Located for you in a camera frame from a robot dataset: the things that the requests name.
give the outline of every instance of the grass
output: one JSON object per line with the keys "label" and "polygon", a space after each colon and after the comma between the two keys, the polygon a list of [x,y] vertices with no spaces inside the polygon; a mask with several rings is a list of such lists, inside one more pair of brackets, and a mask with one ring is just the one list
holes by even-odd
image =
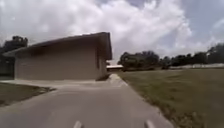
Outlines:
{"label": "grass", "polygon": [[224,128],[224,69],[119,74],[177,128]]}
{"label": "grass", "polygon": [[0,83],[0,106],[5,106],[51,91],[50,88]]}

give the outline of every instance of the cloud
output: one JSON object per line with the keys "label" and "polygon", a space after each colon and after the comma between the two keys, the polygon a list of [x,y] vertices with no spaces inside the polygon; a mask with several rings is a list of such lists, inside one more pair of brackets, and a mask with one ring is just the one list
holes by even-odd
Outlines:
{"label": "cloud", "polygon": [[[155,50],[173,55],[186,45],[193,31],[180,0],[147,1],[141,7],[126,0],[0,0],[3,38],[22,35],[32,43],[76,34],[111,33],[115,59],[124,51]],[[176,31],[175,47],[158,40]]]}
{"label": "cloud", "polygon": [[224,27],[224,18],[216,22],[213,26],[214,29],[218,29],[220,27]]}

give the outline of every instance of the building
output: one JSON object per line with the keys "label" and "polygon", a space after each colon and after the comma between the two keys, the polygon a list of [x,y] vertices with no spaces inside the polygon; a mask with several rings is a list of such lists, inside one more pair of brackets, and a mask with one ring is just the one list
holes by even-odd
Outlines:
{"label": "building", "polygon": [[123,71],[123,66],[122,65],[107,65],[107,71],[108,72]]}
{"label": "building", "polygon": [[15,79],[97,80],[112,59],[109,33],[46,41],[4,54],[15,57]]}

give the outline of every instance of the asphalt road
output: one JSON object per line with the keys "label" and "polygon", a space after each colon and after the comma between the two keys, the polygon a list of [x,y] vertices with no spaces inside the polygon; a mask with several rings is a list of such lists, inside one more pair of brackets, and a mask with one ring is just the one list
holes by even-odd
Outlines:
{"label": "asphalt road", "polygon": [[67,87],[0,109],[0,128],[172,128],[129,86],[101,83]]}

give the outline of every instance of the sky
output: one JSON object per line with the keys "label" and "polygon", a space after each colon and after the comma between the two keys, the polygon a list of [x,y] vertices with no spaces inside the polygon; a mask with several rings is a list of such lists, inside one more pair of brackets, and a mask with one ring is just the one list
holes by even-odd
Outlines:
{"label": "sky", "polygon": [[110,32],[115,60],[123,52],[160,56],[205,51],[224,40],[224,0],[0,0],[0,42],[30,45]]}

